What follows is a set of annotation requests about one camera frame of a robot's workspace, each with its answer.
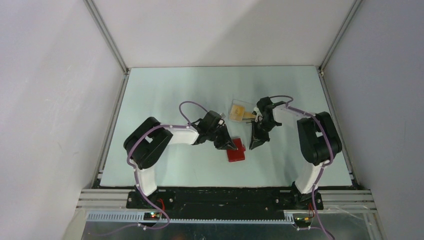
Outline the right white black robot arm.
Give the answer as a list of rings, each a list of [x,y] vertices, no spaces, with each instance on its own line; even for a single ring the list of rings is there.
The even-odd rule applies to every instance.
[[[342,151],[342,141],[330,113],[310,113],[293,107],[292,97],[280,102],[272,99],[271,96],[261,98],[253,109],[255,118],[251,120],[249,149],[269,142],[269,133],[275,127],[287,125],[297,129],[300,151],[307,164],[293,183],[297,191],[291,194],[290,201],[295,208],[304,209],[310,204],[310,194],[317,190],[325,168]]]

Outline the red leather card holder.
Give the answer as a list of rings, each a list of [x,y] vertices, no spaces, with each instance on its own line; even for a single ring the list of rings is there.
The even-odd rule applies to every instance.
[[[245,148],[245,145],[242,142],[242,139],[241,138],[234,138],[233,142],[236,146],[236,149],[227,149],[226,150],[228,161],[230,163],[244,161],[246,159],[246,157],[245,157],[246,148]]]

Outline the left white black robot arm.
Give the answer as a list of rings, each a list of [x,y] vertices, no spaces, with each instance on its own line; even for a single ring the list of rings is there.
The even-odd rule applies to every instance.
[[[138,201],[145,208],[158,202],[158,188],[154,165],[169,145],[199,145],[213,142],[217,150],[237,150],[230,137],[224,118],[208,111],[203,118],[186,125],[162,124],[155,117],[147,118],[123,143],[126,163],[132,167],[135,187],[140,192]]]

